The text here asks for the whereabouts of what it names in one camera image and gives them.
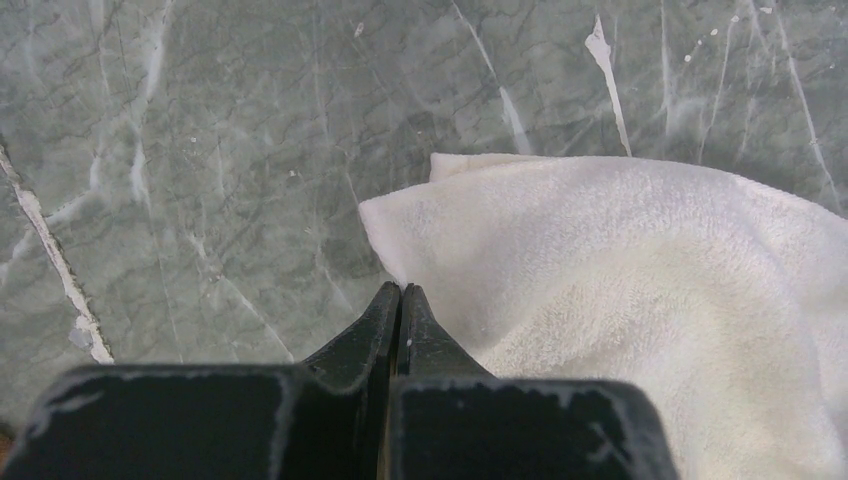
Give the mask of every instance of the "folded towel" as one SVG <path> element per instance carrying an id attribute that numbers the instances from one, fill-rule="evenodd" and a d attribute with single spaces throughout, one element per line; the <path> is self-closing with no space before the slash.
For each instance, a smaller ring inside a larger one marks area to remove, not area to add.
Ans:
<path id="1" fill-rule="evenodd" d="M 360 215 L 489 371 L 641 387 L 682 478 L 848 478 L 848 220 L 674 162 L 431 163 Z"/>

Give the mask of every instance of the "gray marble surface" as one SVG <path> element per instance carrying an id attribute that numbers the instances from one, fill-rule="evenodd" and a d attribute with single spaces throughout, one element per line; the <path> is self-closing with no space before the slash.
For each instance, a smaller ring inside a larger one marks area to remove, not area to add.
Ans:
<path id="1" fill-rule="evenodd" d="M 848 7 L 785 3 L 7 0 L 0 133 L 116 361 L 297 360 L 385 279 L 357 202 L 425 181 L 433 151 L 624 155 L 614 96 L 634 156 L 848 209 Z M 20 425 L 93 360 L 6 180 Z"/>

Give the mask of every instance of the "black plastic part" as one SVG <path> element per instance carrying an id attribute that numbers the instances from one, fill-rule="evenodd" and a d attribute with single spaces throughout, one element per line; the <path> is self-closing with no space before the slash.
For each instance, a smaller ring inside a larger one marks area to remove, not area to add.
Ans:
<path id="1" fill-rule="evenodd" d="M 300 364 L 66 373 L 3 480 L 673 479 L 664 442 L 634 387 L 495 379 L 386 283 Z"/>

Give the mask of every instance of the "green gray marble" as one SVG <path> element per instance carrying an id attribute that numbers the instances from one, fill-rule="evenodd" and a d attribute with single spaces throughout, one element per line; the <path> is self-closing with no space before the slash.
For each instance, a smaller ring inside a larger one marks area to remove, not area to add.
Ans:
<path id="1" fill-rule="evenodd" d="M 425 181 L 430 152 L 624 154 L 595 15 L 635 156 L 848 209 L 835 0 L 8 0 L 0 134 L 118 362 L 297 360 L 386 278 L 357 203 Z M 92 360 L 3 180 L 19 426 Z"/>

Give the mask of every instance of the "white cloth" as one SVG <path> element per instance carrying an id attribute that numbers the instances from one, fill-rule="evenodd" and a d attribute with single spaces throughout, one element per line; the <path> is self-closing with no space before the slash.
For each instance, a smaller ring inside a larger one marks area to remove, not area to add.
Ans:
<path id="1" fill-rule="evenodd" d="M 360 214 L 489 371 L 641 387 L 685 479 L 848 478 L 847 220 L 673 162 L 431 163 Z"/>

